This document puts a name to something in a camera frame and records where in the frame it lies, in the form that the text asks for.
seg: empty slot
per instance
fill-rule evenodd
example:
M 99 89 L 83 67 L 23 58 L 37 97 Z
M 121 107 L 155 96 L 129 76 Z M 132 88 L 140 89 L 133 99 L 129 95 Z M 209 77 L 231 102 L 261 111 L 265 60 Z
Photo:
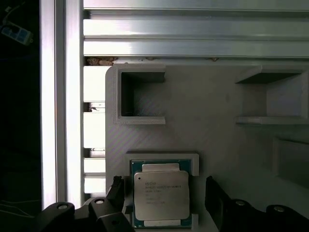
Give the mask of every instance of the empty slot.
M 249 72 L 245 75 L 247 79 L 243 80 L 249 83 L 248 79 L 253 77 L 252 83 L 258 85 L 243 86 L 243 114 L 237 118 L 237 123 L 272 125 L 309 123 L 308 72 L 292 77 L 290 75 L 296 72 L 275 71 L 258 74 L 256 70 Z
M 162 116 L 153 106 L 164 72 L 121 73 L 121 116 Z

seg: dark background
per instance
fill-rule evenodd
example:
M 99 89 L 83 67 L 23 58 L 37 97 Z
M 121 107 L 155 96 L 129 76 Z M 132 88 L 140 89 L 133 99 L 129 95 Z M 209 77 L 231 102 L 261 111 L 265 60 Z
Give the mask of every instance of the dark background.
M 0 0 L 1 24 L 7 6 L 20 0 Z M 26 3 L 10 14 L 11 21 L 34 34 L 33 43 L 22 45 L 0 34 L 1 76 L 1 161 L 0 161 L 0 231 L 16 231 L 31 221 L 16 206 L 37 215 L 41 202 L 12 204 L 41 199 L 40 147 L 40 16 L 39 0 Z

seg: white cable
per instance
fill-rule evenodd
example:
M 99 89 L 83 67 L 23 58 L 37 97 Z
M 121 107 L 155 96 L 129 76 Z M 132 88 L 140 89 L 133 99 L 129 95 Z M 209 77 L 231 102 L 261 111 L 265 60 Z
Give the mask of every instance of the white cable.
M 18 208 L 18 207 L 16 207 L 16 206 L 11 206 L 11 205 L 6 205 L 6 204 L 0 204 L 0 206 L 5 206 L 5 207 L 9 207 L 9 208 L 18 209 L 20 212 L 26 214 L 27 216 L 33 217 L 32 215 L 26 213 L 25 211 L 21 210 L 20 208 Z
M 12 214 L 12 215 L 23 217 L 23 218 L 34 218 L 33 216 L 20 215 L 20 214 L 12 213 L 12 212 L 5 211 L 5 210 L 0 210 L 0 212 L 6 213 L 6 214 Z
M 21 3 L 20 5 L 14 7 L 13 9 L 11 9 L 11 10 L 6 14 L 6 16 L 3 18 L 2 25 L 6 25 L 6 24 L 7 24 L 7 21 L 6 21 L 6 20 L 8 19 L 9 15 L 10 15 L 13 11 L 15 11 L 16 9 L 18 9 L 19 7 L 21 7 L 21 6 L 24 5 L 24 4 L 25 4 L 25 1 L 24 1 L 23 3 Z
M 8 203 L 8 204 L 22 204 L 22 203 L 31 203 L 31 202 L 40 202 L 41 200 L 31 200 L 31 201 L 23 201 L 23 202 L 9 202 L 5 200 L 1 200 L 1 202 Z

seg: cpu processor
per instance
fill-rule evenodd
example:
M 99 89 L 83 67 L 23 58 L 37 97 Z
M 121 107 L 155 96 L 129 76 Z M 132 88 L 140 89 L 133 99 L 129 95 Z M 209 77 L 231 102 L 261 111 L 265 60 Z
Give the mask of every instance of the cpu processor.
M 134 226 L 190 227 L 190 160 L 135 160 Z

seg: bolt head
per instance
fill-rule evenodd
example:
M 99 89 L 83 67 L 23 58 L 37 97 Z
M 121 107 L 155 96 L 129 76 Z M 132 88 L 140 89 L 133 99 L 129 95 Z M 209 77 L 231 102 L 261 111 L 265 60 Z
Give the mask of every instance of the bolt head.
M 243 201 L 236 201 L 236 204 L 239 206 L 244 206 L 246 203 Z
M 280 207 L 280 206 L 275 206 L 274 210 L 276 210 L 277 212 L 280 212 L 280 213 L 284 212 L 284 209 L 282 207 Z
M 103 200 L 101 200 L 101 199 L 99 199 L 99 200 L 96 200 L 96 201 L 95 201 L 95 203 L 96 203 L 96 204 L 103 204 L 103 203 L 104 203 L 104 201 L 103 201 Z
M 62 204 L 58 206 L 58 209 L 66 209 L 68 206 L 66 204 Z

